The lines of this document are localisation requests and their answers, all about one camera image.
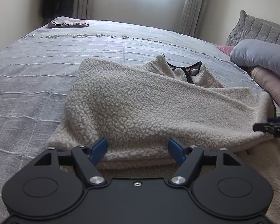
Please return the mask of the grey checked bedspread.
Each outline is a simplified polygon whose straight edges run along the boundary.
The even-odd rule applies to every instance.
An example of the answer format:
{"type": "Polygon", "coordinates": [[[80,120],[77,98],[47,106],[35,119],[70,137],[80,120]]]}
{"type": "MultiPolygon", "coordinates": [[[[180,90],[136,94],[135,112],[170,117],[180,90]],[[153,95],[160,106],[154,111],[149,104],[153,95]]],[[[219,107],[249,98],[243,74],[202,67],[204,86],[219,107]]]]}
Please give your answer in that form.
{"type": "Polygon", "coordinates": [[[125,65],[164,54],[176,66],[201,61],[220,82],[261,87],[212,43],[176,32],[133,24],[90,21],[85,28],[43,26],[0,52],[0,223],[7,180],[46,148],[64,119],[64,103],[80,63],[88,57],[125,65]]]}

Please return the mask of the small pink pillow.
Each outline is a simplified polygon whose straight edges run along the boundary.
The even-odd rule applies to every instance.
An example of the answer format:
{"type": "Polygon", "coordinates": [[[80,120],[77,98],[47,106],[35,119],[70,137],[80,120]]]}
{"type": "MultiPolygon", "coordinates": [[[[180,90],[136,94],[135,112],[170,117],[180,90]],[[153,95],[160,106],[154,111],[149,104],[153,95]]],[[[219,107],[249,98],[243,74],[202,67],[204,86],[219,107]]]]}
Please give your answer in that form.
{"type": "Polygon", "coordinates": [[[235,46],[216,46],[218,50],[229,56],[235,46]]]}

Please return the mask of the right grey curtain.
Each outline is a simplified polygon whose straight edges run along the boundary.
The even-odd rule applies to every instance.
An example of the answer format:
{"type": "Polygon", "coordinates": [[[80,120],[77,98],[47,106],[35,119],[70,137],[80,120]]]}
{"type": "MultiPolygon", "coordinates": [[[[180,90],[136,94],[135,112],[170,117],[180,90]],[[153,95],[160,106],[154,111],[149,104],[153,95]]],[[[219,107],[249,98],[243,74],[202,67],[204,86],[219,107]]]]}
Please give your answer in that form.
{"type": "Polygon", "coordinates": [[[208,0],[185,0],[175,31],[197,38],[208,0]]]}

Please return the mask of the grey quilted cushion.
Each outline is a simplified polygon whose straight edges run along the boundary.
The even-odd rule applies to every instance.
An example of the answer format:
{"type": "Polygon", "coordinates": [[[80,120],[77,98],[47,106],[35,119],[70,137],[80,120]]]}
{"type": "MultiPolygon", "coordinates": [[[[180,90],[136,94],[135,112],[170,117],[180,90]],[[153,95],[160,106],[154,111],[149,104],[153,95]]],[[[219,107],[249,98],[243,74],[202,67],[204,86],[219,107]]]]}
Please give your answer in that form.
{"type": "Polygon", "coordinates": [[[230,32],[225,44],[226,46],[236,46],[244,39],[258,39],[280,45],[280,25],[250,16],[241,10],[239,21],[230,32]]]}

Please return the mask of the blue-grey pillow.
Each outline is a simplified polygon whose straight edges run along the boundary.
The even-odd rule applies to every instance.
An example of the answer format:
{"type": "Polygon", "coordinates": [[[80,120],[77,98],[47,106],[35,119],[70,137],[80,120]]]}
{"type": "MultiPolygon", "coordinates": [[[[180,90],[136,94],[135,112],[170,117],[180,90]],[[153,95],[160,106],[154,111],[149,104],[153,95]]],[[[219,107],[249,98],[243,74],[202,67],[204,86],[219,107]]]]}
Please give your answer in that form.
{"type": "Polygon", "coordinates": [[[239,67],[263,67],[280,77],[280,45],[257,39],[240,41],[230,53],[230,61],[239,67]]]}

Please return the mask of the left grey curtain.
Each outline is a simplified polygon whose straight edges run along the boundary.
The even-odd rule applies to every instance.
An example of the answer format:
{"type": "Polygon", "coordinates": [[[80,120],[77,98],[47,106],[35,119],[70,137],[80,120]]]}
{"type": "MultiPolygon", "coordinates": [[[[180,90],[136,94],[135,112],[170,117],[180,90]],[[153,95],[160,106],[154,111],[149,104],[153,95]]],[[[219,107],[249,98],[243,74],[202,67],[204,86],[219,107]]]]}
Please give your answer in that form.
{"type": "Polygon", "coordinates": [[[73,1],[73,18],[91,19],[91,2],[92,0],[74,0],[73,1]]]}

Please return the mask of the grey curtain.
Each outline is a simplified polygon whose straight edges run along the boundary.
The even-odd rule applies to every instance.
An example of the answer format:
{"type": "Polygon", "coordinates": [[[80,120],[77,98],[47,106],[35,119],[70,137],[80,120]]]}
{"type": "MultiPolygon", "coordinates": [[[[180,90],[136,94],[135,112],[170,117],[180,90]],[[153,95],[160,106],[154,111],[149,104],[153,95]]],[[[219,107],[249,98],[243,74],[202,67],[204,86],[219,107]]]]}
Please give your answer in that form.
{"type": "Polygon", "coordinates": [[[185,0],[175,31],[197,38],[208,0],[185,0]]]}
{"type": "Polygon", "coordinates": [[[73,1],[73,18],[91,19],[91,2],[92,0],[74,0],[73,1]]]}

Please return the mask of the cream fleece jacket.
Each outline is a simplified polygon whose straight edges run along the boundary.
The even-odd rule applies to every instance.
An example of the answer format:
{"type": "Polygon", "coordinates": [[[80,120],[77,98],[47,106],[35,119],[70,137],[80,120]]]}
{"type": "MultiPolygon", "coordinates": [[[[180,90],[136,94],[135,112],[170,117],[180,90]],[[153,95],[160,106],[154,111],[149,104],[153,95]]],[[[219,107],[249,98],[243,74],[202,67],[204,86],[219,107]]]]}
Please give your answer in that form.
{"type": "Polygon", "coordinates": [[[191,78],[171,69],[164,55],[132,66],[85,59],[66,98],[65,119],[47,144],[66,151],[106,138],[99,169],[117,176],[172,173],[169,138],[207,151],[227,148],[270,182],[267,216],[280,223],[280,139],[252,129],[275,115],[269,93],[229,88],[205,66],[191,78]]]}

